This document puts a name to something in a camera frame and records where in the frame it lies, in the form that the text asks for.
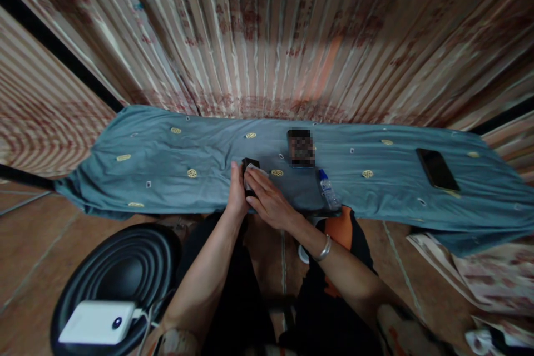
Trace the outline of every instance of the silver bracelet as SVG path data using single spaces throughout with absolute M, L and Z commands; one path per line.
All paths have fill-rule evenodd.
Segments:
M 324 245 L 323 251 L 321 252 L 319 257 L 315 259 L 315 261 L 323 261 L 330 253 L 331 247 L 332 247 L 332 238 L 330 237 L 330 235 L 327 234 L 327 244 Z

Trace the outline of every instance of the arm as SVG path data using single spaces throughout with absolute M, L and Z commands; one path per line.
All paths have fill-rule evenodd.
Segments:
M 317 258 L 327 237 L 296 212 L 271 181 L 256 171 L 247 171 L 245 180 L 258 198 L 246 200 L 273 228 L 288 231 L 310 254 Z M 377 310 L 382 304 L 403 305 L 400 298 L 358 258 L 332 241 L 328 256 L 319 262 L 330 281 L 348 305 L 370 326 L 375 327 Z
M 147 338 L 143 354 L 164 332 L 173 328 L 193 333 L 202 346 L 219 304 L 234 245 L 248 208 L 241 168 L 233 161 L 226 210 L 185 274 L 161 324 Z

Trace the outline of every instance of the blurred phone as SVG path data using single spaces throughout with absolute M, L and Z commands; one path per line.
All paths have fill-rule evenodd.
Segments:
M 289 154 L 291 155 L 291 167 L 315 167 L 315 151 L 309 130 L 288 131 L 288 145 Z
M 432 186 L 460 192 L 460 187 L 440 152 L 428 149 L 416 149 L 416 152 Z

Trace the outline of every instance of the smartphone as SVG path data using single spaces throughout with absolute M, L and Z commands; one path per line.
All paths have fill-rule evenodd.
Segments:
M 440 152 L 428 149 L 416 149 L 416 152 L 432 186 L 460 192 L 460 187 Z
M 126 337 L 134 310 L 134 302 L 84 300 L 74 309 L 59 342 L 116 345 Z
M 293 168 L 315 167 L 315 150 L 310 131 L 288 131 L 288 145 Z
M 248 157 L 245 157 L 242 161 L 241 161 L 241 173 L 243 175 L 245 175 L 245 171 L 246 171 L 246 168 L 247 166 L 252 163 L 253 166 L 255 167 L 260 167 L 260 162 L 258 160 L 254 160 L 254 159 L 249 159 Z M 245 196 L 254 196 L 254 197 L 257 197 L 256 194 L 254 193 L 254 191 L 250 188 L 250 186 L 248 184 L 245 183 Z

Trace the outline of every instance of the plastic water bottle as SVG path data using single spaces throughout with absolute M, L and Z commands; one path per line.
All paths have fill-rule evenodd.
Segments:
M 328 176 L 324 172 L 324 170 L 319 170 L 319 175 L 321 179 L 321 189 L 323 190 L 324 198 L 327 200 L 328 208 L 331 210 L 339 210 L 341 208 L 341 203 L 338 199 L 335 197 L 334 188 L 332 187 L 332 183 L 328 179 Z

